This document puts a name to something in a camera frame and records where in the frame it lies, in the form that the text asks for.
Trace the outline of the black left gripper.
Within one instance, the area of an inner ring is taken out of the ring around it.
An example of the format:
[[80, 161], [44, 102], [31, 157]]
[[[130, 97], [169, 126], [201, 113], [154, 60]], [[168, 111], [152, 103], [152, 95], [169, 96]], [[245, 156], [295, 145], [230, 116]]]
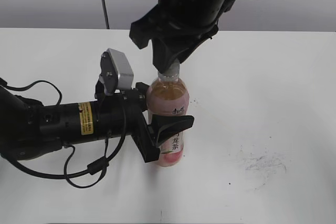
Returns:
[[194, 117], [184, 116], [152, 116], [153, 133], [149, 131], [142, 114], [146, 108], [142, 93], [147, 93], [149, 85], [137, 82], [136, 89], [105, 95], [96, 93], [94, 102], [94, 134], [98, 139], [119, 137], [115, 150], [107, 157], [111, 161], [120, 151], [125, 137], [130, 135], [146, 163], [159, 159], [161, 146], [170, 137], [190, 129]]

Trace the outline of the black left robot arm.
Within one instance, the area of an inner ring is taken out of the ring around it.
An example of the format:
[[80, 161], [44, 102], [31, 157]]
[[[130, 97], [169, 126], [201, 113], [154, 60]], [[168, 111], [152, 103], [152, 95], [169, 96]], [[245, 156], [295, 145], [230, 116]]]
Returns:
[[75, 145], [106, 137], [133, 138], [145, 162], [159, 159], [160, 146], [173, 135], [193, 126], [194, 118], [156, 115], [147, 123], [145, 92], [137, 83], [131, 90], [96, 100], [45, 106], [17, 95], [17, 89], [1, 82], [1, 150], [18, 160], [30, 160]]

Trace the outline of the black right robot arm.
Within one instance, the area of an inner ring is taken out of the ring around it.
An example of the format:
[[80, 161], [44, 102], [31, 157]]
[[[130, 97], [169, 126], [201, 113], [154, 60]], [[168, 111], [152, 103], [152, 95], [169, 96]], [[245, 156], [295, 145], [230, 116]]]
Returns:
[[143, 49], [152, 44], [153, 65], [164, 73], [175, 60], [183, 63], [203, 42], [218, 32], [220, 16], [235, 0], [158, 0], [133, 22], [129, 36]]

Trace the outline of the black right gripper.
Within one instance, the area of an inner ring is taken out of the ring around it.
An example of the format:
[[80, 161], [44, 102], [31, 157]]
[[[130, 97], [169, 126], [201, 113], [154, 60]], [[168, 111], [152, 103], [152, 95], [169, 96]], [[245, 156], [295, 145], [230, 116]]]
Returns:
[[[154, 6], [139, 20], [132, 22], [129, 37], [133, 43], [143, 49], [152, 42], [153, 65], [159, 73], [165, 73], [174, 62], [184, 63], [187, 58], [205, 41], [212, 39], [218, 33], [219, 15], [202, 27], [181, 23], [173, 18], [159, 5]], [[196, 36], [181, 52], [178, 38], [182, 36]]]

